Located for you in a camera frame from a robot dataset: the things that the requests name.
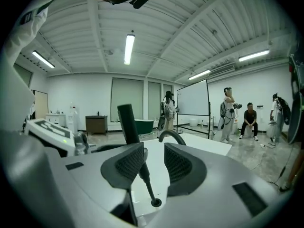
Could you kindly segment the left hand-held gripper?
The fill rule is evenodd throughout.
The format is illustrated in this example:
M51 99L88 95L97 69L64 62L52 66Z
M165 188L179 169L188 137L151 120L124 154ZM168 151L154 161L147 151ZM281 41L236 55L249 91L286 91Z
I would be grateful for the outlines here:
M27 121L25 134L37 138L45 147L56 149L61 157L91 153L83 132L72 133L71 130L45 119Z

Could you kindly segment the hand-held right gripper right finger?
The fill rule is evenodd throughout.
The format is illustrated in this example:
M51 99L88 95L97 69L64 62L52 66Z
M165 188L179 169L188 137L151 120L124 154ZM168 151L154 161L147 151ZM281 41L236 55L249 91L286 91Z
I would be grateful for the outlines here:
M168 197L190 195L207 176L207 167L203 160L171 143L164 144L164 164L170 179Z

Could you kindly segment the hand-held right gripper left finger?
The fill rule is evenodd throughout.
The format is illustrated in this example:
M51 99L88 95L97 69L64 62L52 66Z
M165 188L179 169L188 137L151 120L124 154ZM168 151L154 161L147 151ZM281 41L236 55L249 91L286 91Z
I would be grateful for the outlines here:
M129 190L144 164L144 144L127 145L126 150L107 159L101 166L101 175L113 187Z

